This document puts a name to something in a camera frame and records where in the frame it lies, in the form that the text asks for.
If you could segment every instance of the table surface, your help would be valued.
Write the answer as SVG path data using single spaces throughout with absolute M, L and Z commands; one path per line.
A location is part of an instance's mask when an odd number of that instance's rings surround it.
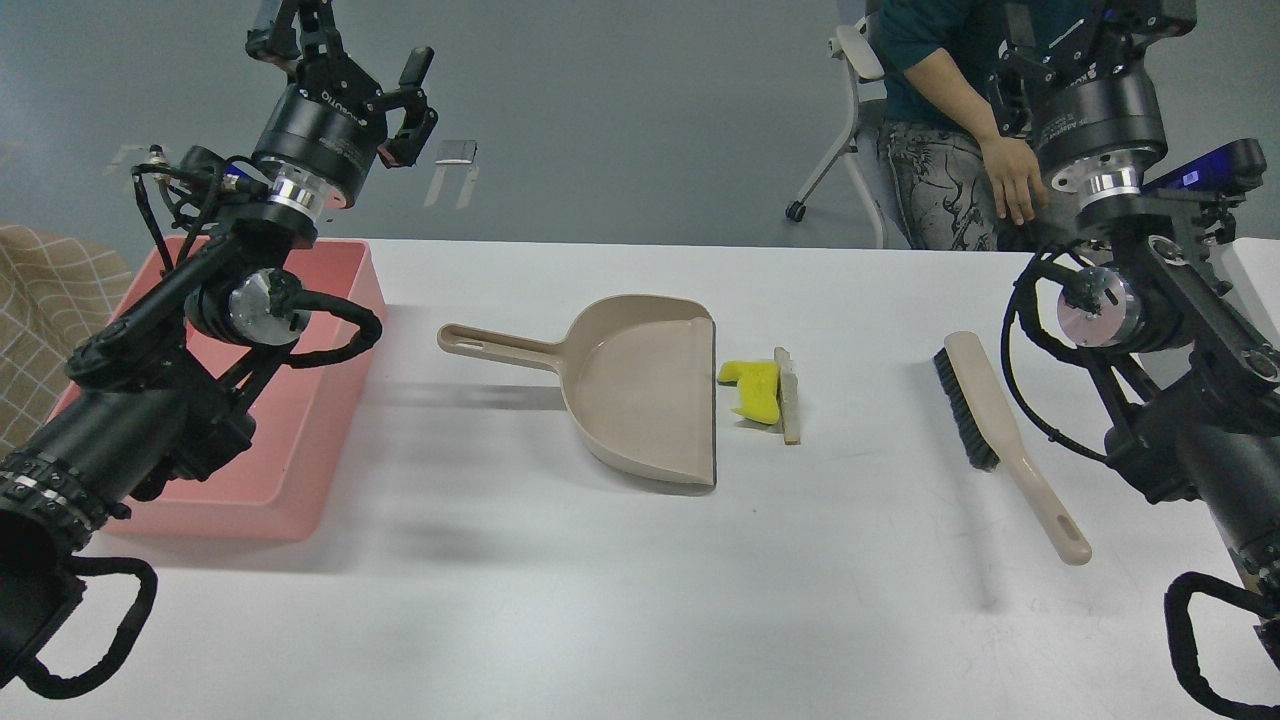
M 1212 717 L 1176 684 L 1161 610 L 1183 571 L 1233 578 L 1204 505 L 1149 506 L 1024 421 L 1093 543 L 1070 568 L 1011 478 L 965 460 L 932 356 L 956 329 L 995 355 L 1024 256 L 370 243 L 387 332 L 316 533 L 99 533 L 87 553 L 160 575 L 132 657 L 78 700 L 14 683 L 0 716 Z M 435 345 L 445 323 L 558 340 L 628 292 L 705 305 L 717 364 L 790 350 L 803 443 L 719 387 L 718 486 L 669 492 L 586 451 L 556 375 Z M 1014 357 L 1030 402 L 1100 446 L 1083 372 L 1021 337 Z M 96 580 L 46 664 L 93 662 L 132 591 Z M 1249 618 L 1193 610 L 1215 689 L 1280 700 Z

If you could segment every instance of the pink plastic bin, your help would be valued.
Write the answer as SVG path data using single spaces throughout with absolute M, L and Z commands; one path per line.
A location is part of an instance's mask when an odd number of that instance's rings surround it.
M 346 297 L 387 319 L 369 246 L 360 241 L 321 240 L 311 250 L 289 254 L 284 265 L 308 290 Z M 160 256 L 152 251 L 120 307 L 131 306 L 160 281 Z M 346 345 L 355 328 L 325 313 L 314 313 L 294 352 Z M 243 347 L 187 333 L 191 352 L 218 375 Z M 177 479 L 151 502 L 127 501 L 128 520 L 102 529 L 115 534 L 197 536 L 300 541 L 320 523 L 329 484 L 356 411 L 365 375 L 376 350 L 325 368 L 282 368 L 250 410 L 257 421 L 253 446 L 204 483 Z M 72 386 L 54 413 L 78 395 Z

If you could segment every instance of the checkered cloth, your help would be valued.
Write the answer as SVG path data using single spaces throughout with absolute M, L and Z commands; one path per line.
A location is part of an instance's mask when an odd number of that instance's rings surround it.
M 45 421 L 63 363 L 106 325 L 132 274 L 114 251 L 0 223 L 0 455 Z

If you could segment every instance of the dustpan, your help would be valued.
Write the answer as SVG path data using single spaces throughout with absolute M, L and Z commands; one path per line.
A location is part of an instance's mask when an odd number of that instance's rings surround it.
M 582 310 L 559 342 L 456 324 L 436 342 L 454 355 L 558 374 L 564 406 L 604 464 L 716 484 L 716 325 L 701 305 L 618 295 Z

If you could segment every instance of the human hand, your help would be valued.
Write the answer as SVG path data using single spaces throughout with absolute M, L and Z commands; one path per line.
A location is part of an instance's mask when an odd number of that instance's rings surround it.
M 982 161 L 996 196 L 996 215 L 1010 217 L 1020 225 L 1036 219 L 1036 208 L 1048 205 L 1048 188 L 1039 177 L 1036 151 L 1016 137 L 995 136 L 979 142 Z

